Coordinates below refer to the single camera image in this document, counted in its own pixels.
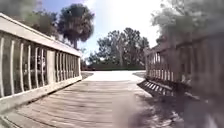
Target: greenery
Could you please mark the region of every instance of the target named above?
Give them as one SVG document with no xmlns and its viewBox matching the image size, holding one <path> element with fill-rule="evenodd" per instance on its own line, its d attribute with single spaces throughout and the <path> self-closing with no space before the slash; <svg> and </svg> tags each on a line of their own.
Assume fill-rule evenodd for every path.
<svg viewBox="0 0 224 128">
<path fill-rule="evenodd" d="M 57 13 L 41 9 L 40 0 L 0 0 L 0 12 L 56 39 L 61 34 L 75 49 L 77 41 L 85 42 L 94 29 L 94 14 L 82 4 L 63 8 L 59 19 Z"/>
<path fill-rule="evenodd" d="M 200 32 L 224 20 L 224 0 L 167 0 L 154 13 L 153 25 L 160 27 L 158 43 L 190 41 Z"/>
<path fill-rule="evenodd" d="M 92 35 L 93 19 L 94 14 L 86 6 L 72 4 L 62 9 L 58 31 L 77 49 L 77 41 L 86 41 Z"/>
<path fill-rule="evenodd" d="M 97 41 L 99 52 L 88 58 L 89 67 L 95 70 L 144 69 L 143 49 L 149 42 L 140 32 L 126 28 L 123 32 L 112 31 Z"/>
</svg>

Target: palm tree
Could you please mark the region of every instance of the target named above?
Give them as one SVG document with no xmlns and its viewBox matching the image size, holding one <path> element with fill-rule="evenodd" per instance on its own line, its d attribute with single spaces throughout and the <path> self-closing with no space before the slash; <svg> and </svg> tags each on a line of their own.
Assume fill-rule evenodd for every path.
<svg viewBox="0 0 224 128">
<path fill-rule="evenodd" d="M 58 31 L 77 49 L 77 41 L 85 42 L 93 34 L 94 14 L 82 4 L 61 10 Z"/>
</svg>

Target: handrail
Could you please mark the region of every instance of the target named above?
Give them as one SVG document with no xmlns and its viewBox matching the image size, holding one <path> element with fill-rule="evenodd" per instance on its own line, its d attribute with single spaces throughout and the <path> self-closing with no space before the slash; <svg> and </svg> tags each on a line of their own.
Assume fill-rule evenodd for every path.
<svg viewBox="0 0 224 128">
<path fill-rule="evenodd" d="M 0 114 L 81 80 L 80 57 L 0 13 Z"/>
<path fill-rule="evenodd" d="M 15 36 L 33 41 L 40 45 L 51 47 L 69 54 L 81 56 L 81 52 L 65 45 L 57 40 L 46 36 L 33 28 L 30 28 L 12 18 L 0 13 L 0 31 L 4 31 Z"/>
<path fill-rule="evenodd" d="M 151 49 L 145 48 L 146 77 L 162 83 L 191 86 L 206 97 L 222 97 L 223 30 L 223 27 L 207 29 L 188 42 L 164 42 Z"/>
</svg>

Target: wooden plank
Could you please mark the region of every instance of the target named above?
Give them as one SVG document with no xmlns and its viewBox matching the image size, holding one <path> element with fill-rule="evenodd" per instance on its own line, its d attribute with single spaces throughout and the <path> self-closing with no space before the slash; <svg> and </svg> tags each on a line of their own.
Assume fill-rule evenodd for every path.
<svg viewBox="0 0 224 128">
<path fill-rule="evenodd" d="M 3 55 L 4 55 L 4 44 L 5 39 L 1 37 L 1 44 L 0 44 L 0 97 L 4 97 L 4 85 L 3 85 L 3 70 L 2 70 L 2 62 L 3 62 Z"/>
<path fill-rule="evenodd" d="M 29 86 L 29 90 L 32 89 L 32 85 L 31 85 L 31 72 L 30 72 L 30 60 L 31 60 L 31 46 L 28 45 L 28 54 L 27 54 L 27 77 L 28 77 L 28 86 Z"/>
<path fill-rule="evenodd" d="M 44 96 L 50 92 L 53 92 L 55 90 L 58 90 L 60 88 L 63 88 L 65 86 L 68 86 L 72 83 L 75 83 L 78 80 L 81 80 L 82 77 L 76 77 L 73 79 L 68 79 L 62 82 L 53 83 L 48 86 L 44 86 L 41 88 L 33 89 L 31 91 L 26 91 L 22 93 L 18 93 L 13 96 L 7 96 L 0 99 L 0 114 L 6 112 L 7 110 L 10 110 L 14 108 L 15 106 L 27 103 L 35 98 L 39 98 L 41 96 Z"/>
<path fill-rule="evenodd" d="M 19 59 L 19 72 L 20 72 L 20 88 L 21 91 L 24 92 L 24 81 L 23 81 L 23 50 L 24 50 L 24 43 L 21 42 L 20 44 L 20 59 Z"/>
<path fill-rule="evenodd" d="M 13 63 L 14 63 L 14 47 L 15 47 L 15 41 L 11 41 L 11 48 L 10 48 L 10 86 L 11 86 L 11 95 L 15 94 L 15 89 L 14 89 L 14 71 L 13 71 Z"/>
<path fill-rule="evenodd" d="M 82 112 L 82 113 L 86 113 L 86 114 L 104 114 L 104 113 L 112 114 L 113 113 L 113 109 L 107 109 L 107 108 L 69 106 L 69 105 L 64 105 L 64 104 L 48 103 L 48 102 L 41 102 L 41 101 L 37 101 L 33 104 L 51 108 L 53 110 L 54 109 L 67 110 L 67 111 L 74 111 L 74 112 Z"/>
<path fill-rule="evenodd" d="M 45 47 L 50 47 L 65 53 L 81 56 L 81 53 L 78 50 L 63 44 L 62 42 L 54 40 L 51 37 L 48 37 L 18 21 L 15 21 L 2 13 L 0 13 L 0 23 L 0 30 L 3 32 L 30 40 Z"/>
<path fill-rule="evenodd" d="M 39 81 L 38 81 L 38 67 L 37 67 L 37 63 L 38 63 L 38 47 L 35 48 L 35 83 L 37 88 L 39 88 Z"/>
<path fill-rule="evenodd" d="M 101 123 L 101 122 L 93 122 L 93 121 L 83 121 L 79 118 L 70 118 L 70 117 L 60 117 L 57 115 L 54 115 L 54 113 L 49 112 L 43 112 L 39 110 L 24 110 L 19 111 L 18 113 L 21 113 L 26 116 L 30 116 L 31 118 L 38 117 L 38 119 L 41 122 L 44 122 L 46 124 L 54 125 L 55 127 L 60 128 L 111 128 L 111 124 L 108 123 Z"/>
<path fill-rule="evenodd" d="M 43 124 L 30 117 L 25 117 L 15 112 L 7 114 L 4 118 L 19 128 L 52 128 L 50 125 Z"/>
<path fill-rule="evenodd" d="M 40 105 L 32 105 L 27 108 L 19 109 L 18 112 L 26 112 L 28 110 L 36 111 L 39 113 L 46 113 L 48 115 L 52 115 L 55 117 L 67 118 L 68 120 L 80 120 L 80 121 L 88 121 L 88 122 L 96 122 L 96 123 L 112 123 L 112 115 L 110 114 L 89 114 L 82 112 L 74 112 L 68 110 L 60 110 L 60 109 L 51 109 L 48 107 L 43 107 Z"/>
</svg>

